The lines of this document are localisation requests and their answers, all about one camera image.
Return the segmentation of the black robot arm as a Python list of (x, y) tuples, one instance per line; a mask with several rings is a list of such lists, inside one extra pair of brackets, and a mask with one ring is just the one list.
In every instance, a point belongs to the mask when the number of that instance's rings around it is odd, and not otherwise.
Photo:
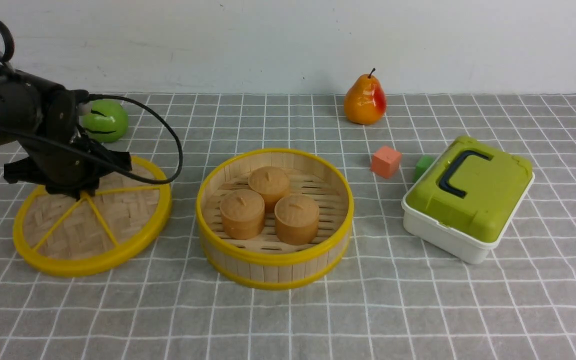
[(8, 183), (33, 183), (74, 199), (94, 195), (108, 174), (132, 171), (130, 153), (105, 148), (79, 123), (84, 89), (66, 89), (0, 65), (0, 146), (18, 142), (27, 157), (3, 166)]

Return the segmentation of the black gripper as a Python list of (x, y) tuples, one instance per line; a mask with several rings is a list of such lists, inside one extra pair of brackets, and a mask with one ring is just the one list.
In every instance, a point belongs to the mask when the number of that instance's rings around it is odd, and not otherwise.
[(37, 139), (19, 140), (27, 157), (3, 166), (6, 182), (33, 183), (44, 186), (50, 195), (80, 199), (82, 194), (94, 196), (102, 177), (117, 169), (133, 170), (130, 153), (105, 148), (80, 125), (79, 106), (88, 97), (84, 89), (51, 94)]

